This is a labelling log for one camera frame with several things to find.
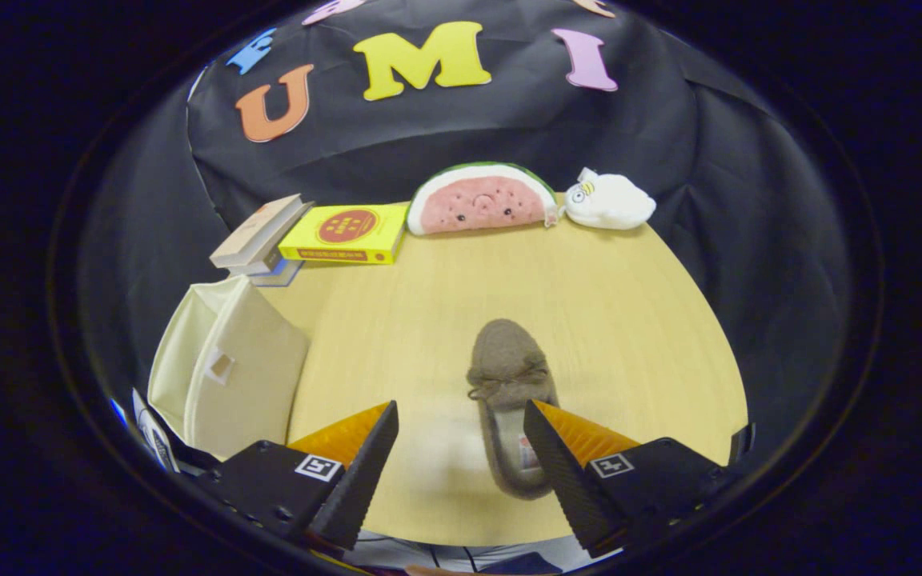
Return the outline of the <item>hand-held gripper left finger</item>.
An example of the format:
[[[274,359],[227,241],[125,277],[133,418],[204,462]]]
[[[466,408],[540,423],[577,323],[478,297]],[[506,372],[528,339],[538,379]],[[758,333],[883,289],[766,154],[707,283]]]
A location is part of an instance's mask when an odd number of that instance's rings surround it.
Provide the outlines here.
[[[278,539],[351,550],[398,432],[398,405],[381,402],[288,445],[253,442],[194,484]]]

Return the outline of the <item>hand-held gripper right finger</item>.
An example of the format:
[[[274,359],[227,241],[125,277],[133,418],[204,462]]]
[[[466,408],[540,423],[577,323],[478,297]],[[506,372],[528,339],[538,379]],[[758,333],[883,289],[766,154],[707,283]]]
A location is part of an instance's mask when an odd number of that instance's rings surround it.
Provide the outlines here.
[[[674,438],[637,442],[548,402],[526,402],[523,427],[575,539],[593,558],[659,546],[738,481],[736,468]]]

